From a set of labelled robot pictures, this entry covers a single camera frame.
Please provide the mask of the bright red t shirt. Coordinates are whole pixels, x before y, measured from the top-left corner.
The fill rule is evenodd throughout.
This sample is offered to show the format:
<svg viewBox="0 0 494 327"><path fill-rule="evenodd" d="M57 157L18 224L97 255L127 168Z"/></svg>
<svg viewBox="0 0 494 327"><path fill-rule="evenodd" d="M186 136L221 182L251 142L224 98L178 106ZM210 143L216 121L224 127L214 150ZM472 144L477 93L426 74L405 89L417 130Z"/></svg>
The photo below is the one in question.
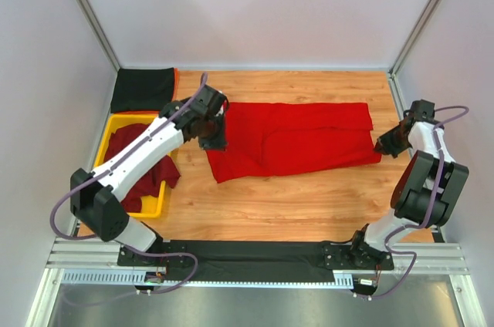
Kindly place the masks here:
<svg viewBox="0 0 494 327"><path fill-rule="evenodd" d="M217 183L377 164L366 103L231 103L227 147L209 150Z"/></svg>

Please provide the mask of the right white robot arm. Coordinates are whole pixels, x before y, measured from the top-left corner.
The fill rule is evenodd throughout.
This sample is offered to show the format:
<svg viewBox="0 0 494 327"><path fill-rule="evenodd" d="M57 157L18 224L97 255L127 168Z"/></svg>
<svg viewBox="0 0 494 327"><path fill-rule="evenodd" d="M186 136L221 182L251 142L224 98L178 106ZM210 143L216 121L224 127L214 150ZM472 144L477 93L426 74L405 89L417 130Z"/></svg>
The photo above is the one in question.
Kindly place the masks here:
<svg viewBox="0 0 494 327"><path fill-rule="evenodd" d="M355 232L349 251L355 265L378 265L391 256L397 241L414 231L440 227L451 217L469 169L448 152L444 125L469 111L466 106L461 109L459 115L440 122L434 103L415 100L403 120L377 138L376 152L396 158L412 150L413 157L391 195L389 212Z"/></svg>

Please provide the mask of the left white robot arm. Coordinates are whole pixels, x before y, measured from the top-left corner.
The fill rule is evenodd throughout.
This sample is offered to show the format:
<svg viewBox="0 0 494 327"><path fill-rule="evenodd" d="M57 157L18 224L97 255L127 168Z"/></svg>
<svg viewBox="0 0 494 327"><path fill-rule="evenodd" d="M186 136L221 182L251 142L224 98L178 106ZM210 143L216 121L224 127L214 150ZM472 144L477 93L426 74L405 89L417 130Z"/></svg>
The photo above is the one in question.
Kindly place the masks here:
<svg viewBox="0 0 494 327"><path fill-rule="evenodd" d="M183 100L164 106L147 129L115 157L90 172L70 178L71 213L102 241L116 241L137 253L157 249L161 239L131 217L121 204L130 189L169 153L190 140L204 150L223 150L227 96L206 85Z"/></svg>

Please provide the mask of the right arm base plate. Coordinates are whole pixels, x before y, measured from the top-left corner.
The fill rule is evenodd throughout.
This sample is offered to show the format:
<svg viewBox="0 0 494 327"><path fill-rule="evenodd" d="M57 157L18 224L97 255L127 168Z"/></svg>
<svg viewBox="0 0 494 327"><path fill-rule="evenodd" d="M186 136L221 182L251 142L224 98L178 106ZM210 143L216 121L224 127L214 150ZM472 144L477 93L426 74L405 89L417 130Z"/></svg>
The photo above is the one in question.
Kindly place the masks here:
<svg viewBox="0 0 494 327"><path fill-rule="evenodd" d="M323 265L331 270L375 271L394 270L394 261L389 252L378 251L364 245L324 244Z"/></svg>

